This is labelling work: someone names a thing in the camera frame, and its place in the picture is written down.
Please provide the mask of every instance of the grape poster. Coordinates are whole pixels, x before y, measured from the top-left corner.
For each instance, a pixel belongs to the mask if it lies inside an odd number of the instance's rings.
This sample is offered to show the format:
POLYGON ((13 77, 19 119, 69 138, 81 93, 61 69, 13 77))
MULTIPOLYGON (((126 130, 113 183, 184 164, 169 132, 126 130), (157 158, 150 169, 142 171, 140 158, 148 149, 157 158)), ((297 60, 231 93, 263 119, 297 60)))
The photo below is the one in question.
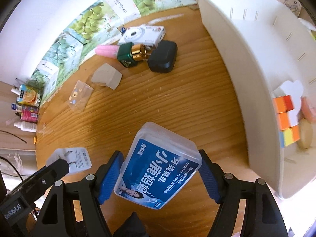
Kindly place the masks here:
POLYGON ((43 61, 59 68, 56 79, 43 77, 35 70, 28 84, 43 91, 43 105, 81 63, 94 55, 97 45, 120 39, 119 27, 141 16, 195 3, 195 0, 97 0, 73 19, 43 57, 43 61))

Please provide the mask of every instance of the wooden table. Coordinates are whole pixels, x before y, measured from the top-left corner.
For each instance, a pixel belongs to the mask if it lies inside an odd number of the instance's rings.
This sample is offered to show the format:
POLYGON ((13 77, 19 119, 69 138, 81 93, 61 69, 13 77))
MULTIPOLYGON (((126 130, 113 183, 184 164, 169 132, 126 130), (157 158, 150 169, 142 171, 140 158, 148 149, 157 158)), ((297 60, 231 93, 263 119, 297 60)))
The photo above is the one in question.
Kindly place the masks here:
MULTIPOLYGON (((257 178, 249 169, 243 120, 234 87, 202 24, 200 12, 177 8, 142 17, 128 26, 176 14, 183 16, 158 23, 165 26, 165 39, 178 45, 172 72, 151 72, 146 63, 125 69, 116 60, 94 56, 43 105, 36 144, 39 168, 57 148, 86 147, 92 168, 64 179, 66 182, 81 180, 106 163, 115 150, 122 151, 126 157, 137 131, 145 122, 152 121, 194 141, 225 172, 243 180, 257 178), (116 90, 90 82, 93 72, 105 62, 123 74, 116 90), (94 88, 83 113, 75 113, 67 105, 77 80, 94 88)), ((244 205, 241 202, 235 232, 241 229, 244 205)), ((198 173, 161 210, 142 207, 115 194, 102 205, 112 232, 136 211, 153 237, 207 236, 217 209, 198 173)), ((76 216, 82 217, 78 204, 76 216)))

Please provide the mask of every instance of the round wooden disc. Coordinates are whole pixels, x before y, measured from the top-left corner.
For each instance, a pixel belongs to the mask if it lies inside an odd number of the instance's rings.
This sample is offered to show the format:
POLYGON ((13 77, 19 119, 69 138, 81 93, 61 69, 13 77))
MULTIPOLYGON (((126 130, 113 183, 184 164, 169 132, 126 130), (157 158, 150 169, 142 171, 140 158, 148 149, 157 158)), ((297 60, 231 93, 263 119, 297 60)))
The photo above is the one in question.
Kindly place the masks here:
POLYGON ((302 149, 308 149, 312 144, 313 128, 312 124, 305 118, 299 122, 301 139, 297 141, 297 145, 302 149))

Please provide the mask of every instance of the white wall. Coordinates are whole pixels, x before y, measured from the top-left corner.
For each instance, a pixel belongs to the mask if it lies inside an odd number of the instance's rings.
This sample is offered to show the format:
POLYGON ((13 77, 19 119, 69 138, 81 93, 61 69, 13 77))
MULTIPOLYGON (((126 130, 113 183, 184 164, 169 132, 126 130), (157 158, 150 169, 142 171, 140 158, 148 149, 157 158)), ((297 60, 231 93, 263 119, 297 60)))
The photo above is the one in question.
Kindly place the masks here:
POLYGON ((97 0, 22 0, 0 33, 0 81, 29 79, 57 36, 97 0))

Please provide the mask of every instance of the cube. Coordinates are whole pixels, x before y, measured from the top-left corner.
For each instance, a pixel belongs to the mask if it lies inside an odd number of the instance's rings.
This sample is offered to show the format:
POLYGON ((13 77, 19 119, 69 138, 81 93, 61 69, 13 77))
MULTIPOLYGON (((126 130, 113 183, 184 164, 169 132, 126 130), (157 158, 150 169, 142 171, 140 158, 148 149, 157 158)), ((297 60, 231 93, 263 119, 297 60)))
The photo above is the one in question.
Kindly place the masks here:
POLYGON ((273 103, 276 113, 280 114, 286 112, 286 104, 283 97, 273 98, 273 103))
POLYGON ((284 146, 285 147, 294 143, 293 132, 290 128, 287 128, 283 131, 283 137, 284 137, 284 146))
POLYGON ((293 134, 293 140, 298 141, 300 137, 300 127, 298 125, 291 127, 292 134, 293 134))
POLYGON ((284 148, 284 136, 283 132, 279 132, 279 138, 280 138, 280 147, 284 148))
POLYGON ((288 115, 290 127, 298 125, 298 117, 295 110, 286 112, 288 115))
POLYGON ((290 128, 290 121, 286 112, 277 114, 276 116, 280 130, 290 128))
POLYGON ((293 101, 290 95, 286 95, 283 97, 285 106, 286 106, 286 111, 291 111, 294 109, 293 101))

